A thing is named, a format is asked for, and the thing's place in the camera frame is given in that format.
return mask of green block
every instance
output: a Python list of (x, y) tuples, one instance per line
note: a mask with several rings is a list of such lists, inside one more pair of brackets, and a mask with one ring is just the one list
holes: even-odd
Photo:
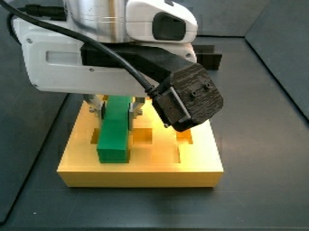
[(129, 162), (131, 97), (108, 97), (96, 151), (100, 163)]

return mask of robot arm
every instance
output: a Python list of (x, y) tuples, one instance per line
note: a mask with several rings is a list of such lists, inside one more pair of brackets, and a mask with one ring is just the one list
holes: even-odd
[[(190, 11), (167, 0), (64, 3), (68, 20), (50, 23), (91, 37), (125, 57), (154, 85), (147, 93), (165, 125), (182, 132), (203, 123), (223, 100), (203, 67), (194, 63), (190, 42), (197, 22)], [(129, 72), (91, 44), (20, 19), (15, 28), (38, 89), (146, 97)]]

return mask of gray table surface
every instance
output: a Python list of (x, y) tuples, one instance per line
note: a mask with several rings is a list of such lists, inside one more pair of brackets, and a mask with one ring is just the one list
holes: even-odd
[(80, 106), (71, 95), (4, 230), (309, 228), (309, 126), (244, 39), (198, 38), (223, 53), (209, 71), (225, 98), (211, 119), (225, 175), (214, 189), (70, 189), (56, 166)]

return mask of yellow base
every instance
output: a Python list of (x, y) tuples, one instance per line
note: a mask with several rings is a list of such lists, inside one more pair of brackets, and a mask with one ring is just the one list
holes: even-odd
[(98, 118), (83, 104), (58, 173), (70, 187), (214, 187), (223, 173), (209, 122), (185, 133), (166, 129), (151, 100), (130, 133), (130, 163), (102, 164)]

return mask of black cable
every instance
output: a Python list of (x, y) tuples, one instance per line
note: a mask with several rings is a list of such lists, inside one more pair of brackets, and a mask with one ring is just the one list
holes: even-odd
[(19, 38), (17, 38), (17, 35), (16, 35), (16, 32), (15, 32), (15, 30), (13, 30), (13, 26), (12, 26), (13, 17), (15, 17), (13, 14), (9, 14), (9, 15), (7, 16), (7, 30), (8, 30), (8, 32), (9, 32), (9, 35), (11, 35), (11, 37), (12, 37), (12, 39), (16, 41), (16, 43), (17, 43), (19, 45), (22, 45), (22, 43), (20, 43), (20, 41), (19, 41)]
[(127, 70), (127, 72), (131, 74), (131, 76), (141, 83), (142, 87), (146, 90), (146, 93), (149, 93), (149, 95), (153, 95), (155, 87), (150, 84), (147, 79), (143, 77), (142, 73), (135, 68), (133, 68), (130, 63), (112, 50), (110, 50), (100, 42), (98, 42), (92, 38), (84, 36), (83, 34), (71, 31), (70, 29), (66, 29), (58, 25), (50, 24), (47, 22), (43, 22), (43, 21), (30, 17), (19, 9), (12, 7), (4, 0), (0, 0), (0, 5), (15, 16), (17, 16), (20, 19), (23, 19), (28, 23), (31, 23), (39, 27), (43, 27), (44, 29), (47, 29), (52, 32), (62, 33), (62, 34), (67, 35), (67, 37), (74, 38), (76, 40), (80, 40), (82, 42), (90, 43), (94, 46), (94, 48), (96, 48), (99, 51), (102, 51), (106, 55), (108, 55), (119, 63), (119, 65)]

